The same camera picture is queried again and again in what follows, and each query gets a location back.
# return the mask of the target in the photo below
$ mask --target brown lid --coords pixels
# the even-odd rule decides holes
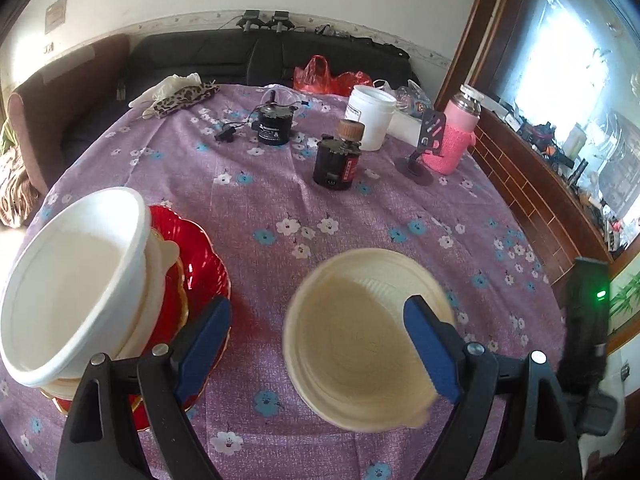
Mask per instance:
[[[364,134],[364,124],[350,119],[343,119],[338,124],[338,136],[344,140],[360,142]]]

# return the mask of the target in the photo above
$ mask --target white flower print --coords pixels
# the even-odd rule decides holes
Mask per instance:
[[[300,222],[295,218],[285,218],[276,223],[276,231],[285,236],[291,236],[300,229]]]
[[[29,442],[29,439],[24,433],[20,436],[20,442],[24,446],[24,450],[27,453],[33,453],[33,446],[31,445],[31,443]]]
[[[293,254],[293,256],[295,256],[298,260],[306,260],[309,256],[311,256],[311,249],[305,244],[298,244],[293,247],[291,254]]]
[[[300,234],[307,240],[313,240],[314,236],[316,236],[316,232],[311,227],[303,227],[300,229]]]
[[[330,216],[329,218],[323,218],[318,224],[318,229],[326,235],[335,235],[338,232],[338,221]]]
[[[226,433],[219,431],[218,436],[211,437],[210,443],[218,453],[225,455],[233,455],[233,453],[242,449],[242,437],[236,435],[233,431]]]
[[[231,175],[228,173],[221,173],[216,178],[213,179],[214,184],[222,184],[223,186],[226,184],[231,184]]]
[[[377,180],[380,178],[379,174],[377,174],[375,171],[370,170],[369,168],[367,168],[366,170],[364,170],[364,174],[367,175],[369,178],[372,178],[373,180]]]
[[[450,249],[453,247],[453,240],[448,236],[441,236],[438,239],[438,243],[443,249]]]

